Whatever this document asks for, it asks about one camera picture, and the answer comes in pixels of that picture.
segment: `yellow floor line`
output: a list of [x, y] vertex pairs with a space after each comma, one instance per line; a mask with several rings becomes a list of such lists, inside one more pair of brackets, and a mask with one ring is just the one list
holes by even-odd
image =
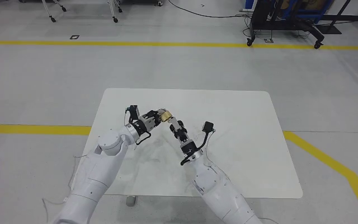
[[[0, 124], [0, 134], [62, 134], [87, 136], [91, 126], [56, 126], [56, 125], [9, 125]], [[318, 148], [312, 146], [293, 132], [284, 131], [286, 140], [296, 144], [298, 147], [310, 153], [318, 160], [343, 175], [351, 185], [353, 192], [358, 199], [358, 176], [343, 164], [334, 160]]]
[[7, 125], [0, 124], [0, 134], [63, 134], [87, 136], [91, 126]]
[[293, 132], [284, 131], [284, 136], [286, 140], [290, 140], [298, 147], [310, 153], [312, 156], [316, 157], [318, 160], [329, 166], [330, 168], [336, 170], [338, 173], [343, 175], [351, 185], [354, 194], [358, 199], [358, 176], [349, 168], [345, 167], [340, 162], [334, 160], [329, 155], [325, 154], [318, 148], [312, 146], [310, 143], [306, 142]]
[[[0, 45], [63, 45], [63, 46], [181, 46], [202, 48], [248, 48], [246, 43], [181, 43], [181, 42], [131, 42], [131, 41], [0, 41]], [[250, 48], [314, 49], [313, 45], [253, 44]], [[358, 46], [321, 46], [322, 50], [358, 50]]]

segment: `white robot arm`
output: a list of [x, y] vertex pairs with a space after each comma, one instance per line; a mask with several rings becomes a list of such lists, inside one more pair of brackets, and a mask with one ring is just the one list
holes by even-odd
[[[202, 129], [206, 133], [204, 142], [196, 147], [183, 122], [177, 121], [166, 109], [151, 110], [141, 117], [137, 106], [132, 105], [127, 111], [130, 112], [129, 124], [118, 132], [110, 130], [99, 137], [98, 145], [87, 154], [78, 169], [74, 189], [66, 204], [51, 223], [89, 223], [98, 201], [115, 180], [128, 145], [140, 144], [151, 136], [154, 127], [168, 121], [185, 157], [181, 165], [189, 162], [194, 166], [196, 175], [192, 184], [216, 216], [226, 224], [262, 224], [226, 174], [213, 163], [204, 164], [202, 147], [209, 133], [214, 131], [214, 124], [205, 123]], [[148, 136], [137, 143], [144, 133]]]
[[205, 132], [204, 142], [196, 147], [194, 141], [188, 137], [182, 121], [171, 117], [168, 122], [172, 123], [170, 129], [179, 140], [184, 153], [181, 165], [188, 162], [195, 168], [196, 175], [191, 182], [216, 216], [226, 224], [262, 224], [226, 174], [212, 162], [204, 164], [206, 158], [202, 148], [209, 133], [215, 131], [214, 124], [205, 122], [202, 128]]
[[119, 168], [127, 153], [128, 146], [140, 144], [150, 137], [150, 131], [158, 126], [166, 110], [160, 109], [139, 117], [137, 106], [130, 106], [129, 124], [118, 132], [109, 130], [100, 136], [98, 145], [84, 158], [78, 169], [73, 191], [68, 197], [61, 212], [51, 223], [87, 224], [90, 222], [98, 201], [115, 180]]

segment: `metal stand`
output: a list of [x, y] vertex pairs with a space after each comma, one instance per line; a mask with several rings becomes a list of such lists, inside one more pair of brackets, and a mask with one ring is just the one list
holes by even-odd
[[128, 207], [133, 207], [135, 205], [135, 201], [136, 201], [136, 196], [129, 195], [129, 196], [127, 196], [125, 204]]
[[323, 34], [342, 34], [334, 24], [337, 22], [337, 18], [339, 18], [343, 11], [346, 9], [351, 0], [347, 0], [341, 10], [338, 12], [336, 18], [331, 22], [330, 25], [317, 25], [316, 28]]
[[[255, 10], [252, 14], [252, 18], [249, 25], [250, 36], [247, 38], [247, 45], [251, 46], [255, 40], [254, 30], [302, 30], [304, 32], [310, 32], [317, 41], [315, 42], [314, 48], [318, 49], [321, 47], [324, 36], [310, 24], [308, 21], [302, 20], [296, 17], [296, 14], [302, 4], [303, 0], [298, 0], [295, 7], [292, 10], [290, 17], [286, 20], [276, 21], [279, 14], [279, 10], [282, 7], [284, 0], [279, 0], [276, 5], [276, 8], [272, 12], [271, 5], [272, 2], [258, 0]], [[268, 15], [272, 14], [271, 20], [268, 21]]]
[[[57, 0], [53, 0], [53, 1], [61, 7], [61, 9], [62, 9], [63, 12], [67, 12], [66, 8], [63, 7], [63, 5], [61, 5]], [[47, 14], [49, 15], [51, 21], [52, 21], [52, 22], [56, 22], [55, 18], [52, 17], [52, 15], [51, 15], [49, 9], [47, 8], [46, 0], [42, 0], [42, 2], [43, 2], [43, 4], [44, 4], [44, 7], [45, 7], [45, 9], [46, 9], [46, 12], [47, 12]]]
[[113, 22], [117, 23], [118, 19], [114, 16], [112, 0], [110, 0], [110, 8], [111, 8], [111, 14], [112, 14]]

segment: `gray floor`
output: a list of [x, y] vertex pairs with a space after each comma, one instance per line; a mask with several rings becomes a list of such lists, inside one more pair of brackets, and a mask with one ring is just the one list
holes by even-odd
[[[0, 40], [245, 43], [242, 18], [211, 19], [163, 7], [127, 5], [111, 20], [106, 1], [0, 1]], [[207, 15], [232, 15], [242, 2], [174, 1]], [[338, 27], [327, 45], [355, 45], [357, 24]], [[258, 43], [270, 36], [262, 32]], [[276, 44], [314, 39], [274, 32]], [[298, 49], [0, 45], [0, 124], [91, 125], [108, 87], [263, 90], [283, 130], [295, 132], [358, 172], [358, 52]], [[44, 223], [41, 198], [68, 193], [73, 155], [86, 137], [0, 135], [0, 223]], [[356, 223], [358, 200], [347, 180], [288, 142], [302, 199], [248, 199], [260, 217], [280, 224]], [[61, 206], [49, 206], [52, 217]], [[91, 223], [220, 223], [200, 198], [104, 196]]]

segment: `white table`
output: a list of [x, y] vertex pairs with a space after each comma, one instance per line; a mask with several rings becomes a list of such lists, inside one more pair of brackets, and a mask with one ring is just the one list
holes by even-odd
[[[152, 109], [168, 109], [184, 122], [197, 145], [204, 139], [201, 131], [204, 122], [213, 122], [216, 132], [210, 139], [208, 156], [245, 197], [302, 197], [267, 92], [109, 88], [98, 108], [84, 155], [94, 147], [98, 136], [123, 125], [125, 108], [133, 104], [138, 105], [141, 114]], [[129, 148], [106, 194], [199, 196], [190, 184], [191, 166], [180, 165], [183, 154], [169, 124], [156, 127], [150, 139], [134, 148]]]

